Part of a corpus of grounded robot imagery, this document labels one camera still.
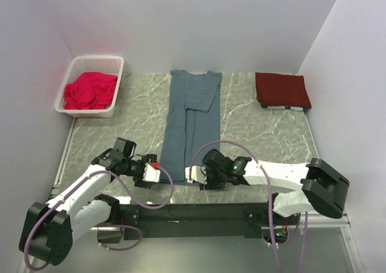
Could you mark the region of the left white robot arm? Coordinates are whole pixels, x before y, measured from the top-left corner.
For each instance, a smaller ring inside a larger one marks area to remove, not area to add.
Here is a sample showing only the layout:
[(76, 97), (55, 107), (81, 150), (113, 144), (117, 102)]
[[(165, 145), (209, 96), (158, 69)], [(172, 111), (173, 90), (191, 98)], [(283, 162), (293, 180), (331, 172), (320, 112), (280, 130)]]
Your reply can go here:
[(151, 187), (158, 181), (157, 155), (135, 153), (137, 144), (117, 138), (112, 148), (95, 157), (86, 171), (66, 190), (42, 204), (35, 202), (27, 211), (19, 250), (28, 269), (38, 271), (30, 257), (45, 265), (58, 265), (73, 243), (91, 228), (111, 226), (124, 232), (121, 204), (117, 198), (99, 191), (121, 176), (132, 177), (135, 186)]

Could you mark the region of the blue-grey t-shirt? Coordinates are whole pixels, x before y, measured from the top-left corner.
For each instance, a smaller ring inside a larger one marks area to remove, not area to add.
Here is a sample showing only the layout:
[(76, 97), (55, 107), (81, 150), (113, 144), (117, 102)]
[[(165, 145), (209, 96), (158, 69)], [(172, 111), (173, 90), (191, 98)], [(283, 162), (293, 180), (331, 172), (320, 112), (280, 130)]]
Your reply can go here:
[(174, 184), (187, 185), (185, 169), (198, 166), (208, 149), (205, 144), (220, 139), (220, 92), (222, 73), (191, 74), (171, 70), (169, 109), (160, 165)]

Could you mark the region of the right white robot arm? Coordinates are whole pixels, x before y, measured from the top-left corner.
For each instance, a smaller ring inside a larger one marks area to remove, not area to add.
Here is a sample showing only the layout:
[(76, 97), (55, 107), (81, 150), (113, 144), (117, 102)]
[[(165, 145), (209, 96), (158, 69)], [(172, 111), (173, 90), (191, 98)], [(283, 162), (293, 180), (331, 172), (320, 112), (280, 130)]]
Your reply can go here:
[(186, 168), (185, 177), (189, 183), (198, 183), (202, 190), (223, 189), (227, 183), (286, 189), (287, 193), (274, 196), (272, 205), (264, 211), (271, 224), (311, 211), (339, 219), (343, 216), (350, 186), (346, 177), (319, 158), (298, 164), (256, 162), (250, 157), (232, 160), (216, 149), (207, 152), (200, 166)]

